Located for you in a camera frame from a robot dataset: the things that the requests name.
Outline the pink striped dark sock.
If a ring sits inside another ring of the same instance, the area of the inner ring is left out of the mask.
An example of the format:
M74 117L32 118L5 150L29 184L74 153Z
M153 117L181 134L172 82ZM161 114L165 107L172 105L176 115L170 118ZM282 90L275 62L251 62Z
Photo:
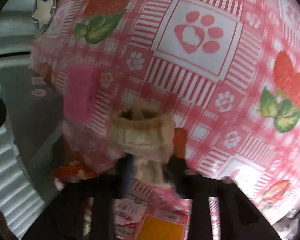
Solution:
M99 78L99 70L88 64L73 64L67 69L63 99L66 120L85 125L92 119Z

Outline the beige knitted sock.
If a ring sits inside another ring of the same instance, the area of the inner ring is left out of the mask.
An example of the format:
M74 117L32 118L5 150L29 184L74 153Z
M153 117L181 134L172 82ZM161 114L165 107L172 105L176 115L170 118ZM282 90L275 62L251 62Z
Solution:
M133 178L152 186L170 188L167 163L173 154L173 115L137 98L110 117L109 141L133 156Z

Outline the orange white tissue pack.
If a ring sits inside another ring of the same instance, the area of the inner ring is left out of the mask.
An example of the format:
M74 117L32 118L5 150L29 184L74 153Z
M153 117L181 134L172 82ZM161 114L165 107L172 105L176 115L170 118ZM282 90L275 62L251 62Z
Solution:
M88 179L78 182L79 188L86 196L93 197L93 215L91 228L103 235L110 234L114 230L113 197L115 166L100 175L87 171L82 164L60 166L54 172L61 181L69 182L82 170Z

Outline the pink tissue box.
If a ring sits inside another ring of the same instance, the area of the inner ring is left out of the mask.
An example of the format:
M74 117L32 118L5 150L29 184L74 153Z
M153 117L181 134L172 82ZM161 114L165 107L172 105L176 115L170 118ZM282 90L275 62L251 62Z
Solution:
M155 209L144 215L133 239L184 239L189 216Z

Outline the pink strawberry paw tablecloth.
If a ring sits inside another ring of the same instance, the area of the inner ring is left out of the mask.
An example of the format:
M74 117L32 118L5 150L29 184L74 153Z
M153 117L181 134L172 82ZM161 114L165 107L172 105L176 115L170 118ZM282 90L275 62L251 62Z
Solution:
M81 63L100 73L93 116L63 136L96 172L119 156L111 115L141 98L188 130L194 169L234 178L271 223L300 207L296 0L57 0L31 68L64 98Z

